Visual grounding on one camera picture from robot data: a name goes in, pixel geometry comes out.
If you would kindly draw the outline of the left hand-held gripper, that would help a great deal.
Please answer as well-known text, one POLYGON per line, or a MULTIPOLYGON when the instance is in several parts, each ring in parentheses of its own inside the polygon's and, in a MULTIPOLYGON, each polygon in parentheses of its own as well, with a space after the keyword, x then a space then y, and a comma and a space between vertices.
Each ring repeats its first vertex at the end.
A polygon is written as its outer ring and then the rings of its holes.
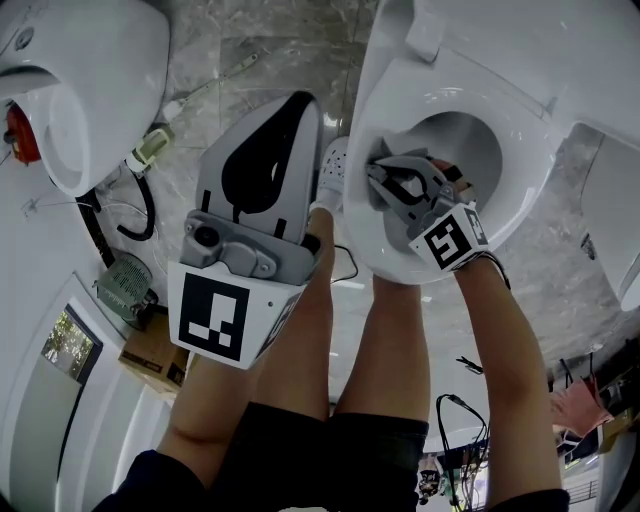
POLYGON ((274 343, 321 255, 304 234, 321 131, 316 98, 295 91, 244 115, 201 155, 198 210, 168 265, 173 344, 247 370, 274 343))

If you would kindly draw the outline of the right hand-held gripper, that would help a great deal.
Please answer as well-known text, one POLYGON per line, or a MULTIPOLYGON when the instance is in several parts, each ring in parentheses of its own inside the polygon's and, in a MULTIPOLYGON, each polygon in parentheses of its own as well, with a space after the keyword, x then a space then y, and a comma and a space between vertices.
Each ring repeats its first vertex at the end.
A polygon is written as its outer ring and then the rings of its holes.
POLYGON ((395 155, 366 166, 369 184, 405 223, 409 249, 442 272, 489 249, 475 203, 465 203, 427 158, 395 155))

